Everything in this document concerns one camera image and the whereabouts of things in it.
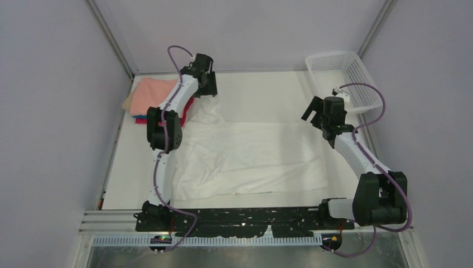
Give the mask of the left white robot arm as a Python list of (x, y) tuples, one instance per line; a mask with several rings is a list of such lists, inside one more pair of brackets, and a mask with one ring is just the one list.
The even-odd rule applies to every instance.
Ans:
[(142, 205), (142, 212), (153, 219), (176, 212), (197, 220), (196, 214), (172, 207), (171, 193), (165, 189), (170, 185), (175, 151), (183, 140), (179, 113), (193, 97), (214, 97), (218, 94), (213, 58), (201, 53), (191, 57), (192, 61), (188, 65), (178, 68), (173, 56), (170, 56), (178, 71), (176, 85), (162, 104), (150, 107), (147, 111), (147, 141), (152, 149), (155, 164), (152, 188), (148, 199)]

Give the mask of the white t shirt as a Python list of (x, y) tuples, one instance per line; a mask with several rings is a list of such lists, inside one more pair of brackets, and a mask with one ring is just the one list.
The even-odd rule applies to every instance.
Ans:
[(185, 123), (172, 180), (175, 200), (328, 187), (321, 139), (304, 124), (228, 122), (217, 101)]

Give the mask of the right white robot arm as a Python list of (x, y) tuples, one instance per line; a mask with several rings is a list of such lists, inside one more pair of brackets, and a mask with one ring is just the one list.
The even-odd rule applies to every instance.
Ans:
[(386, 229), (389, 224), (411, 224), (412, 208), (407, 198), (407, 177), (380, 163), (357, 139), (357, 130), (345, 122), (344, 100), (313, 97), (302, 120), (322, 132), (329, 146), (339, 153), (358, 179), (352, 198), (328, 198), (321, 205), (333, 219), (353, 220), (360, 226)]

